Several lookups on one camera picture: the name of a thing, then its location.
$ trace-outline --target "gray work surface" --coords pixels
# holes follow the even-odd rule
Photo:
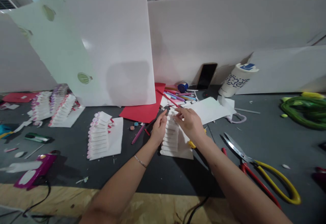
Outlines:
[[[237,108],[259,111],[261,114],[240,112],[247,117],[247,121],[242,124],[231,124],[225,118],[221,118],[216,123],[208,124],[207,134],[220,148],[227,149],[228,157],[236,165],[239,165],[240,160],[223,143],[219,136],[223,132],[231,135],[248,156],[273,166],[292,182],[302,199],[302,203],[298,206],[288,204],[279,198],[259,173],[251,167],[253,172],[271,189],[291,221],[294,223],[325,223],[325,193],[313,181],[311,174],[316,166],[326,167],[326,153],[318,147],[318,144],[325,141],[326,133],[305,128],[290,118],[281,118],[280,115],[283,112],[279,108],[280,98],[286,96],[294,95],[233,96],[232,99],[235,100]],[[140,126],[135,131],[130,131],[129,127],[133,121],[124,119],[121,154],[100,160],[89,161],[86,159],[87,132],[94,114],[104,111],[115,118],[119,116],[122,109],[119,107],[87,107],[71,128],[50,128],[47,126],[49,120],[45,120],[40,128],[27,126],[8,139],[1,139],[0,168],[14,162],[33,161],[40,154],[59,150],[61,156],[48,173],[51,185],[100,189],[149,139],[149,136],[143,132],[137,142],[131,145]],[[21,104],[15,110],[2,110],[0,111],[1,124],[12,124],[17,127],[29,119],[26,114],[29,110],[30,104]],[[24,157],[14,158],[17,152],[26,151],[29,154],[40,146],[37,142],[24,139],[28,132],[53,137],[54,141],[42,147],[27,160]],[[5,148],[16,147],[19,148],[16,151],[3,152]],[[137,192],[206,196],[213,188],[212,196],[224,197],[198,153],[194,151],[194,155],[195,160],[188,160],[161,156],[156,153]],[[282,164],[288,165],[291,170],[284,169]],[[0,172],[0,183],[13,184],[22,174],[22,172]],[[269,175],[288,195],[282,184],[274,176]],[[76,181],[86,176],[89,177],[86,183],[76,184]]]

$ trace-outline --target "hand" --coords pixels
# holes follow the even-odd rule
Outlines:
[[[196,144],[196,142],[206,137],[201,119],[193,109],[176,108],[176,111],[179,113],[174,116],[175,122],[181,126],[184,133],[193,143]]]
[[[165,116],[166,112],[167,110],[164,110],[163,113],[157,117],[157,120],[153,125],[152,135],[150,136],[150,140],[153,141],[157,147],[161,144],[165,135],[165,125],[167,121]]]

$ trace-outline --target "red cardstock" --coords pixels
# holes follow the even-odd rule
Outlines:
[[[38,93],[9,93],[2,100],[5,102],[30,102]]]
[[[157,90],[163,93],[164,87],[165,84],[163,83],[155,83],[155,104],[125,107],[122,110],[120,117],[143,123],[152,122],[157,116],[162,100],[162,94],[160,94]]]

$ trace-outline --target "green balloon sticker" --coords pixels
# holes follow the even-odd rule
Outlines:
[[[78,80],[87,85],[93,78],[85,73],[78,73]]]

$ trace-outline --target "scissors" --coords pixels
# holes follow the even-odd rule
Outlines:
[[[240,165],[240,169],[245,173],[249,173],[254,180],[264,189],[264,191],[266,192],[266,194],[270,197],[270,199],[279,207],[281,208],[281,206],[279,205],[277,199],[275,198],[275,196],[268,190],[268,188],[264,185],[264,183],[262,183],[259,178],[250,170],[249,166],[247,165],[247,163],[251,163],[254,165],[255,168],[257,168],[260,173],[264,176],[265,180],[274,188],[274,190],[288,203],[290,204],[294,204],[294,205],[299,205],[301,204],[301,198],[300,195],[298,193],[298,191],[295,189],[295,187],[292,185],[292,183],[282,174],[280,173],[277,169],[271,167],[270,165],[267,165],[263,162],[254,160],[250,157],[248,157],[243,150],[241,149],[241,147],[232,139],[231,136],[229,136],[227,133],[224,132],[224,135],[221,135],[224,140],[225,143],[233,149],[233,151],[239,155],[239,157],[241,158],[241,165]],[[263,170],[262,166],[270,171],[272,171],[273,173],[275,173],[280,179],[282,179],[286,185],[289,187],[289,190],[291,192],[292,198],[290,199],[289,197],[287,197],[279,188],[278,186],[273,182],[273,180],[269,177],[269,175]]]

